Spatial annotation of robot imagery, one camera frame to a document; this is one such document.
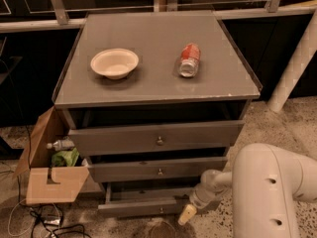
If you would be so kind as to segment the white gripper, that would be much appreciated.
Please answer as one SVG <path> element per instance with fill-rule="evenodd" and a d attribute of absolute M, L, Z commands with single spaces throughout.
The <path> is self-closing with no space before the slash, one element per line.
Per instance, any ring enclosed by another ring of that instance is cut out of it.
<path fill-rule="evenodd" d="M 191 204 L 186 204 L 179 215 L 178 224 L 185 225 L 196 213 L 217 199 L 217 191 L 209 189 L 205 184 L 199 183 L 189 195 Z"/>

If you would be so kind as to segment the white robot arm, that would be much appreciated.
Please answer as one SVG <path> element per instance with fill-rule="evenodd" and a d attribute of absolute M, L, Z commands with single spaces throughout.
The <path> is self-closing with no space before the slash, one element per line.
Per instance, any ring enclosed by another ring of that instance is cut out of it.
<path fill-rule="evenodd" d="M 234 238 L 300 238 L 294 202 L 317 201 L 317 161 L 269 144 L 249 144 L 229 172 L 205 171 L 179 218 L 189 221 L 228 189 Z"/>

